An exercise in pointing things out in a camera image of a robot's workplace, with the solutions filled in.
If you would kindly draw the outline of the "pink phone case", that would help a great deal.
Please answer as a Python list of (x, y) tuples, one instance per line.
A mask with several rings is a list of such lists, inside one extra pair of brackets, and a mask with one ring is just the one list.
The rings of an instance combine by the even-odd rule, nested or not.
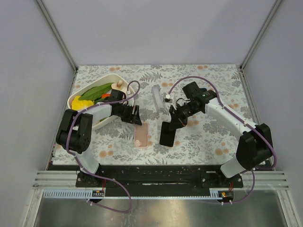
[(149, 125), (142, 122), (142, 125), (135, 125), (134, 129), (134, 147), (146, 148), (149, 145)]

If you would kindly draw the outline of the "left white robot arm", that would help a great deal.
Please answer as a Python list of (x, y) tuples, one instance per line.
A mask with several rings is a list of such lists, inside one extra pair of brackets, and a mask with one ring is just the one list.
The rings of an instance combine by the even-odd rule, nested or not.
[(95, 174), (99, 163), (89, 149), (92, 126), (100, 120), (111, 116), (120, 117), (125, 123), (141, 126), (139, 106), (129, 105), (129, 97), (118, 90), (112, 90), (110, 96), (103, 102), (85, 108), (81, 111), (67, 109), (61, 120), (56, 135), (56, 143), (72, 155), (86, 174)]

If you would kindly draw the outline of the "phone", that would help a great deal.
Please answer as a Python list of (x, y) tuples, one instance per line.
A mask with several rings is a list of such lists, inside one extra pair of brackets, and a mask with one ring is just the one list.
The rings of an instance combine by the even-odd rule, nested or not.
[(169, 125), (169, 122), (162, 122), (159, 144), (166, 147), (173, 147), (176, 130), (170, 131)]

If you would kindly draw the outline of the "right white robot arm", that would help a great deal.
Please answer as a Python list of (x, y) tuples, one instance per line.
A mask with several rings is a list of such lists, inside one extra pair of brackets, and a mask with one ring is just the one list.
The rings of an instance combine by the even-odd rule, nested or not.
[(171, 147), (177, 129), (187, 125), (188, 118), (202, 112), (221, 123), (237, 139), (236, 155), (220, 167), (226, 178), (258, 168), (265, 160), (275, 157), (271, 131), (266, 124), (256, 124), (242, 119), (233, 109), (223, 104), (219, 95), (191, 82), (182, 88), (188, 102), (173, 102), (169, 108), (170, 122), (162, 124), (160, 144)]

